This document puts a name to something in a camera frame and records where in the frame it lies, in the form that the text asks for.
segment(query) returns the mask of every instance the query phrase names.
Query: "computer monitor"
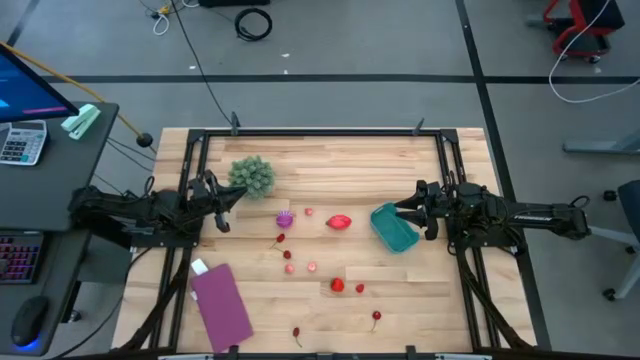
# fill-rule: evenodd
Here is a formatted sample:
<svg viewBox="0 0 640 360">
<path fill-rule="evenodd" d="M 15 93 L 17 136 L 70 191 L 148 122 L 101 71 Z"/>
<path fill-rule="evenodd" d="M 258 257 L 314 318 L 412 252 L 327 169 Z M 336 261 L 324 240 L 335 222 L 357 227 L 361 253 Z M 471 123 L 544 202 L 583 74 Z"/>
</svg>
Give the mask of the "computer monitor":
<svg viewBox="0 0 640 360">
<path fill-rule="evenodd" d="M 78 109 L 0 45 L 0 123 L 78 115 Z"/>
</svg>

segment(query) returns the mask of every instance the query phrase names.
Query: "purple cloth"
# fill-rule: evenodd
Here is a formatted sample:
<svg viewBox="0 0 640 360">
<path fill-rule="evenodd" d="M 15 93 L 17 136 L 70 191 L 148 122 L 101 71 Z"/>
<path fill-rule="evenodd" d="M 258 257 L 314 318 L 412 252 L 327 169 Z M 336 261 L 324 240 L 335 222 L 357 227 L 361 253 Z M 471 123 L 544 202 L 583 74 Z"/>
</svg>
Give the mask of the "purple cloth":
<svg viewBox="0 0 640 360">
<path fill-rule="evenodd" d="M 214 352 L 223 352 L 253 335 L 249 315 L 228 264 L 191 280 Z"/>
</svg>

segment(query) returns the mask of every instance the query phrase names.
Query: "red chair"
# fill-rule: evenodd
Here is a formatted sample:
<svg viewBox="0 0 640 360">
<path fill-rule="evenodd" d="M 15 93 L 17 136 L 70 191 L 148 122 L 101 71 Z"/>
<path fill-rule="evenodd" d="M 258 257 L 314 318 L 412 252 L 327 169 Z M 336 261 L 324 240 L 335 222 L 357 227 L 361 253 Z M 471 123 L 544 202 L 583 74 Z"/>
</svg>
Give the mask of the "red chair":
<svg viewBox="0 0 640 360">
<path fill-rule="evenodd" d="M 571 18 L 551 18 L 549 14 L 560 0 L 552 0 L 544 12 L 544 22 L 549 30 L 556 33 L 558 38 L 553 43 L 553 52 L 562 54 L 566 45 L 574 36 L 587 28 L 602 11 L 607 0 L 569 0 Z M 591 26 L 566 52 L 568 56 L 584 57 L 590 63 L 600 61 L 600 55 L 609 52 L 611 46 L 606 36 L 625 25 L 616 0 L 611 0 L 598 20 Z"/>
</svg>

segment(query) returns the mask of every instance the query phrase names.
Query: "keyboard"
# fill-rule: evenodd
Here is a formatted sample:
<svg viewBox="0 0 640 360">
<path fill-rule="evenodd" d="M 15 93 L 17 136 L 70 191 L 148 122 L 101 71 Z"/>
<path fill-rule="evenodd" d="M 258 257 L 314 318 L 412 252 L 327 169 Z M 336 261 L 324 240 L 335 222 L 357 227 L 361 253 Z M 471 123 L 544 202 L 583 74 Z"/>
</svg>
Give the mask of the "keyboard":
<svg viewBox="0 0 640 360">
<path fill-rule="evenodd" d="M 0 285 L 33 283 L 44 257 L 43 244 L 40 232 L 0 231 Z"/>
</svg>

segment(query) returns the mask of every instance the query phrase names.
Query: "computer mouse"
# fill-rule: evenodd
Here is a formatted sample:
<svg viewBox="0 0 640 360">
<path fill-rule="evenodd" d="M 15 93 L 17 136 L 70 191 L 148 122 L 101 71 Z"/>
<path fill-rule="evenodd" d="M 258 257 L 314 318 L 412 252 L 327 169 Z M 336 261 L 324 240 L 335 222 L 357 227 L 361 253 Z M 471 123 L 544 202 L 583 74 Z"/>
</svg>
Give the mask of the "computer mouse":
<svg viewBox="0 0 640 360">
<path fill-rule="evenodd" d="M 11 340 L 14 344 L 26 346 L 38 338 L 48 307 L 49 300 L 44 296 L 32 297 L 22 303 L 11 326 Z"/>
</svg>

